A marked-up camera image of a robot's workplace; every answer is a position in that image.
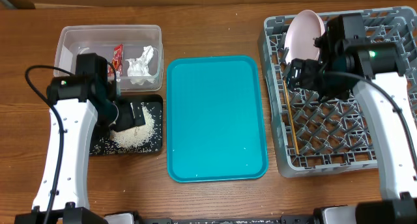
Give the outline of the wooden chopstick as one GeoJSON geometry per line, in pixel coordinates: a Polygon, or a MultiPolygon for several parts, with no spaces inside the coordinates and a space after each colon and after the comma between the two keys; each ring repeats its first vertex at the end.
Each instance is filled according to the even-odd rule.
{"type": "Polygon", "coordinates": [[[288,93],[288,88],[287,88],[287,84],[285,81],[283,81],[283,87],[284,87],[284,96],[285,96],[285,103],[287,106],[287,111],[288,111],[288,116],[289,116],[289,123],[291,126],[291,132],[292,132],[292,138],[293,138],[293,145],[295,148],[295,152],[296,155],[299,155],[299,149],[298,149],[298,142],[297,142],[297,138],[296,138],[296,132],[295,132],[295,126],[294,126],[294,122],[293,122],[293,115],[292,115],[292,111],[291,111],[291,105],[290,105],[290,101],[289,101],[289,93],[288,93]]]}

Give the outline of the large white plate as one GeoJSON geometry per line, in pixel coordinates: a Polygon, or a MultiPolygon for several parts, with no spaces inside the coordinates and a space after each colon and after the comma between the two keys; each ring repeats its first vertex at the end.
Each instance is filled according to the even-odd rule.
{"type": "Polygon", "coordinates": [[[284,48],[289,51],[285,62],[293,59],[319,58],[319,48],[314,46],[315,39],[325,32],[323,20],[312,10],[303,10],[290,23],[285,37],[284,48]]]}

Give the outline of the white napkin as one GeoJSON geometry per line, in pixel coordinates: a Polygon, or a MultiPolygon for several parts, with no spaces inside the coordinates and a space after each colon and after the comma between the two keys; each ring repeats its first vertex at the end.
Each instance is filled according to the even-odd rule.
{"type": "Polygon", "coordinates": [[[154,48],[146,46],[143,48],[143,53],[140,57],[126,60],[129,64],[127,76],[131,77],[131,84],[143,85],[146,81],[154,83],[154,78],[149,73],[149,63],[153,56],[154,48]]]}

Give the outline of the red snack wrapper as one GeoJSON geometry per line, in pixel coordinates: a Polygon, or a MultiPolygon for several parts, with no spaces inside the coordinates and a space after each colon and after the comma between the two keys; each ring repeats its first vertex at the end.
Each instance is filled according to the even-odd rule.
{"type": "Polygon", "coordinates": [[[119,44],[118,46],[114,47],[114,50],[113,50],[113,58],[111,60],[111,64],[115,68],[117,81],[120,81],[121,76],[122,76],[123,51],[124,51],[123,44],[119,44]]]}

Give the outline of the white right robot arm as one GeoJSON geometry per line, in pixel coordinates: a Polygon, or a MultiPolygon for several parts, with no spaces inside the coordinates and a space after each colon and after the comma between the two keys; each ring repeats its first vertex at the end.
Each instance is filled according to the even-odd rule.
{"type": "Polygon", "coordinates": [[[290,53],[286,85],[315,91],[322,102],[353,94],[377,157],[382,199],[318,208],[317,221],[415,223],[416,124],[397,45],[370,41],[359,13],[324,22],[310,10],[296,15],[285,44],[290,53]]]}

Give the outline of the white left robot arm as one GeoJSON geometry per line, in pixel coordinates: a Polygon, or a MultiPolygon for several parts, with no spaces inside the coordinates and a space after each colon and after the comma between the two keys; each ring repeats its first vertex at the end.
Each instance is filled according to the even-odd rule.
{"type": "Polygon", "coordinates": [[[46,94],[25,79],[50,109],[50,139],[42,183],[28,214],[15,223],[141,223],[136,211],[101,217],[89,208],[87,171],[94,131],[120,132],[145,124],[141,104],[119,101],[117,81],[108,80],[114,67],[105,58],[86,53],[76,58],[76,71],[63,70],[46,94]]]}

